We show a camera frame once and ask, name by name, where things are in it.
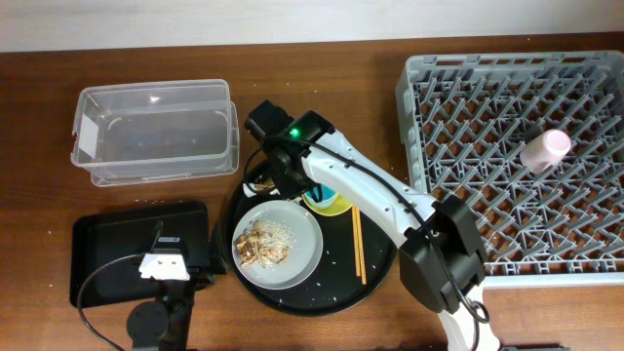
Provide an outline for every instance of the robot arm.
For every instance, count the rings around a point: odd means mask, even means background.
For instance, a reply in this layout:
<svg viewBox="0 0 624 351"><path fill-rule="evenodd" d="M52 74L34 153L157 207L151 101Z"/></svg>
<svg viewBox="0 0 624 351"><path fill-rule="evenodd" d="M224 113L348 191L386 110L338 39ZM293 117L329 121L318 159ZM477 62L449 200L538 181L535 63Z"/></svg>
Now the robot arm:
<svg viewBox="0 0 624 351"><path fill-rule="evenodd" d="M364 157L315 112L294 120L266 101L250 113L245 126L260 141L271 165L269 174L283 197L291 198L322 183L383 229L399 249L404 286L439 314L449 350L470 350L477 339L476 350L498 349L500 344L489 325L476 328L478 324L453 289L455 283L473 302L483 300L479 284L485 276L486 252L472 213L463 202L450 197L439 203L430 195L417 193ZM435 234L427 236L424 230Z"/></svg>

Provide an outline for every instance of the gray dish rack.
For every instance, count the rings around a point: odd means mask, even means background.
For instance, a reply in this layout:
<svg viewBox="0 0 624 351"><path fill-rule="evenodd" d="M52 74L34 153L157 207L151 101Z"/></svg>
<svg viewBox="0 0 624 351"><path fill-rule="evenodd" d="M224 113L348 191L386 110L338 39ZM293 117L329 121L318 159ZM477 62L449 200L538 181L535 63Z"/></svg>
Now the gray dish rack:
<svg viewBox="0 0 624 351"><path fill-rule="evenodd" d="M410 185L471 207L486 286L624 284L624 55L409 58L396 88ZM518 157L560 129L572 148L535 175Z"/></svg>

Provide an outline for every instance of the wooden chopstick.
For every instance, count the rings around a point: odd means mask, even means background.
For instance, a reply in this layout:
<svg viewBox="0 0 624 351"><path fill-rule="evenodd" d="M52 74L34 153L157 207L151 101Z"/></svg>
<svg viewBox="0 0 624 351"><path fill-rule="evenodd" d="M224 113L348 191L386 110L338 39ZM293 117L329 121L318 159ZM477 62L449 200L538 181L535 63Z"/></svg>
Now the wooden chopstick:
<svg viewBox="0 0 624 351"><path fill-rule="evenodd" d="M355 275L356 277L360 276L360 241L358 240L358 208L355 206L351 210L351 217L353 219L353 247L355 248Z"/></svg>
<svg viewBox="0 0 624 351"><path fill-rule="evenodd" d="M367 268L364 264L364 244L362 243L362 219L360 218L360 210L356 211L357 227L358 227L358 249L360 251L360 274L362 274L362 285L367 284Z"/></svg>

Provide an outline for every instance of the pink cylinder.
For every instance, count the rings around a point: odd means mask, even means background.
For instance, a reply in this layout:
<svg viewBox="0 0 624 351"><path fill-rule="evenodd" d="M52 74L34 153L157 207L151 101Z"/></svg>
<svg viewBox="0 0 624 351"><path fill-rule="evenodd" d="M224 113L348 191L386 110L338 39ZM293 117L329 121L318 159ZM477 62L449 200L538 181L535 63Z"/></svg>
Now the pink cylinder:
<svg viewBox="0 0 624 351"><path fill-rule="evenodd" d="M538 174L549 166L560 163L571 146L566 133L560 130L546 131L520 152L520 161L532 173Z"/></svg>

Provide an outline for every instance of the black round tray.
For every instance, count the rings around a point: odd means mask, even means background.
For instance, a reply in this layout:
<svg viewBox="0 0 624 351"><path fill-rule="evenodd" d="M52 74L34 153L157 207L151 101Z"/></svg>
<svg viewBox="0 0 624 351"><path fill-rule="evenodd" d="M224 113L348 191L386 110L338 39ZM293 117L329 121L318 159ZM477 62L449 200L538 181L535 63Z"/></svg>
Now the black round tray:
<svg viewBox="0 0 624 351"><path fill-rule="evenodd" d="M250 179L263 176L267 164L250 172ZM312 274L295 287L284 290L259 288L248 281L235 267L232 257L232 236L241 217L254 206L279 196L253 196L243 193L241 183L234 191L220 235L223 255L243 286L265 305L297 316L323 316L356 305L370 295L383 281L392 266L396 248L375 223L362 214L362 239L367 281L362 285L355 275L355 250L351 211L337 216L322 216L310 211L323 232L323 255Z"/></svg>

